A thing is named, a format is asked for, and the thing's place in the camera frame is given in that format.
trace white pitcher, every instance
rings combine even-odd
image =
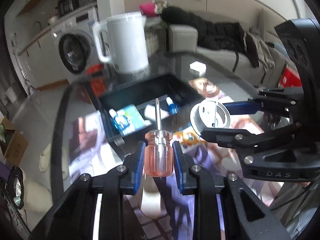
[[[99,59],[115,64],[120,73],[137,72],[148,66],[144,25],[146,18],[140,12],[108,17],[93,25],[93,36]],[[102,52],[101,32],[107,33],[110,55]]]

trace wooden baseboard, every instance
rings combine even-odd
[[[63,79],[63,80],[59,80],[59,81],[56,81],[56,82],[48,84],[48,85],[44,85],[42,87],[38,87],[37,90],[43,91],[43,90],[53,89],[53,88],[63,86],[63,85],[68,85],[68,84],[69,84],[68,79]]]

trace faucet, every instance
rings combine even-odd
[[[34,28],[35,28],[35,26],[36,26],[36,24],[37,24],[37,23],[39,23],[40,31],[42,31],[42,25],[41,25],[41,22],[39,22],[39,21],[35,21],[35,22],[34,22],[34,24],[33,24],[33,34],[36,34],[36,33],[35,33],[35,29],[34,29]]]

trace cardboard box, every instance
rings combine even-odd
[[[29,143],[6,117],[2,119],[0,125],[3,125],[6,130],[14,130],[14,134],[7,145],[5,152],[2,151],[2,153],[7,161],[18,167]]]

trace blue bottle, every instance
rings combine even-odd
[[[172,101],[170,97],[167,97],[165,101],[167,101],[168,104],[169,114],[176,114],[178,112],[178,106]]]
[[[130,126],[130,120],[124,115],[117,114],[117,112],[114,109],[110,109],[109,114],[112,117],[113,125],[117,128],[119,132],[123,131],[124,129]]]

